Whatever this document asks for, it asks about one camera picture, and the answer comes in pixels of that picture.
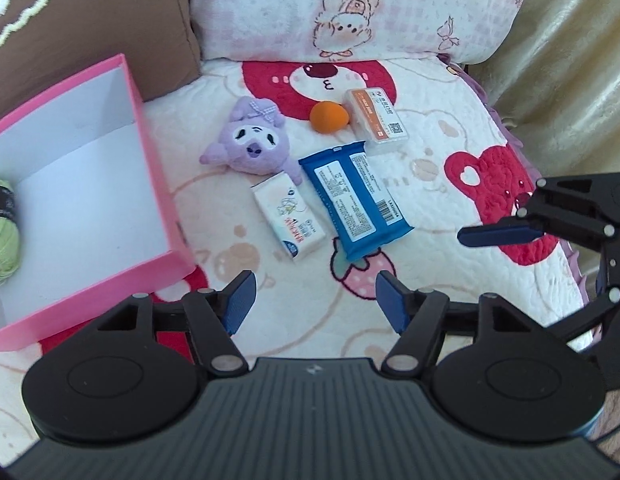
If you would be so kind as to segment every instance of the orange makeup sponge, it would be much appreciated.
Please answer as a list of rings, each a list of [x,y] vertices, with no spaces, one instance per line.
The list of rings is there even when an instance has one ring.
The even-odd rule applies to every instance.
[[[310,125],[320,134],[333,134],[350,122],[347,110],[338,103],[321,101],[310,110]]]

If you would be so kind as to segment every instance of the blue wet wipes pack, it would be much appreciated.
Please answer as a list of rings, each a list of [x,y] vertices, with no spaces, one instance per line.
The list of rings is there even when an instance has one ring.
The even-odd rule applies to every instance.
[[[299,161],[328,209],[350,262],[412,230],[370,168],[363,145],[354,142]]]

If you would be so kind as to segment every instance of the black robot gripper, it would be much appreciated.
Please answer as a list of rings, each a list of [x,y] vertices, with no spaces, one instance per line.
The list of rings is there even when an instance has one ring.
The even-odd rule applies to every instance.
[[[601,254],[598,296],[543,328],[497,294],[477,304],[408,290],[383,271],[376,299],[401,335],[382,372],[421,378],[449,416],[490,438],[541,443],[587,434],[605,393],[620,388],[620,173],[540,179],[525,207],[494,225],[458,233],[469,247],[520,244],[553,234]],[[566,343],[602,325],[577,353]],[[474,344],[438,365],[442,334]]]
[[[437,291],[410,291],[387,271],[376,279],[376,298],[386,316],[399,311],[408,319],[382,372],[427,380],[440,407],[463,427],[538,444],[587,434],[596,421],[606,395],[599,369],[497,294],[482,295],[474,306],[474,344],[438,365],[442,335],[459,333],[455,316],[467,315],[468,304]],[[412,369],[401,367],[411,358]]]
[[[0,478],[620,480],[586,439],[620,388],[620,174],[541,179],[516,216],[458,240],[546,233],[600,252],[596,299],[541,327],[497,294],[459,303],[384,271],[376,300],[400,337],[379,369],[258,358],[249,370],[230,336],[255,299],[250,271],[175,303],[128,298],[28,371],[41,440]],[[596,344],[567,345],[599,325]],[[183,332],[193,363],[157,332]],[[446,335],[474,344],[439,360]]]
[[[28,371],[22,395],[37,432],[104,446],[174,423],[208,378],[248,371],[229,333],[255,296],[254,274],[244,271],[221,292],[203,289],[176,303],[127,298]],[[200,369],[159,344],[156,332],[186,333]]]

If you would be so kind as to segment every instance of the clear plastic box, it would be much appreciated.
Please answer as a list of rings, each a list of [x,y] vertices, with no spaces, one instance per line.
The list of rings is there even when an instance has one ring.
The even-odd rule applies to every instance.
[[[357,139],[366,141],[369,155],[398,150],[408,140],[404,123],[382,88],[348,90],[343,107]]]

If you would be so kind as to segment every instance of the open box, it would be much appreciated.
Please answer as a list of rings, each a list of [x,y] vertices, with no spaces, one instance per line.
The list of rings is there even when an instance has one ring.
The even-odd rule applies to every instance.
[[[96,317],[194,269],[123,55],[0,121],[21,267],[0,286],[0,351]]]

